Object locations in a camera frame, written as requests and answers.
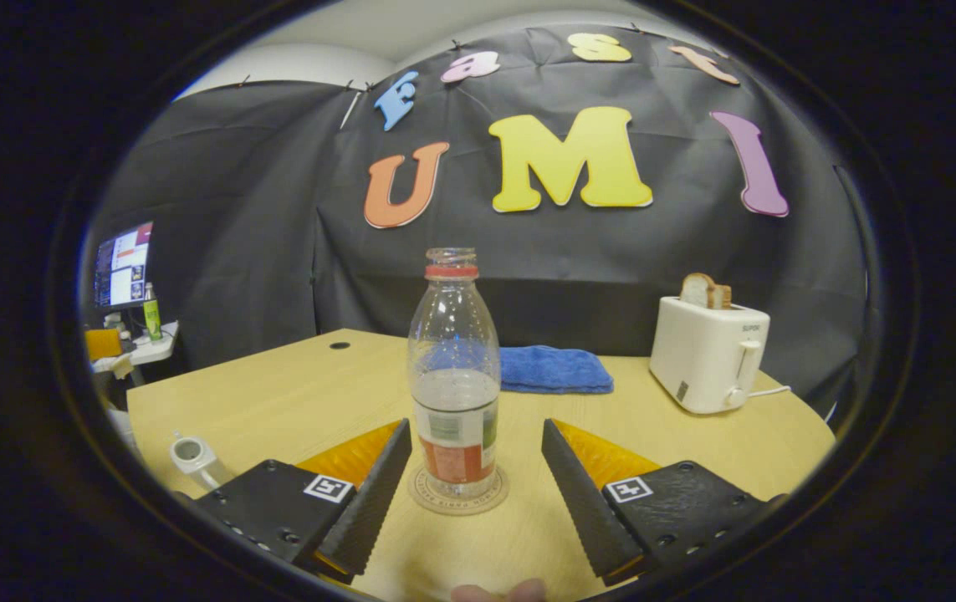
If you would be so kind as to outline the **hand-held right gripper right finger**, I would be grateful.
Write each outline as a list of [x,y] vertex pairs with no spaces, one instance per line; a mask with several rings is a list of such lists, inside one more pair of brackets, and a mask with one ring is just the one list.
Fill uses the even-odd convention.
[[778,499],[759,499],[699,462],[660,466],[556,419],[544,421],[542,454],[607,586],[699,563]]

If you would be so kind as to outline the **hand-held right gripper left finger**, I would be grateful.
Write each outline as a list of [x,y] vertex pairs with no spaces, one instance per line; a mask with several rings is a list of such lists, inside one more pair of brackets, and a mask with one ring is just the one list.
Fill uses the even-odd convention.
[[410,424],[397,420],[298,464],[260,462],[193,507],[260,551],[348,584],[366,571],[411,456]]

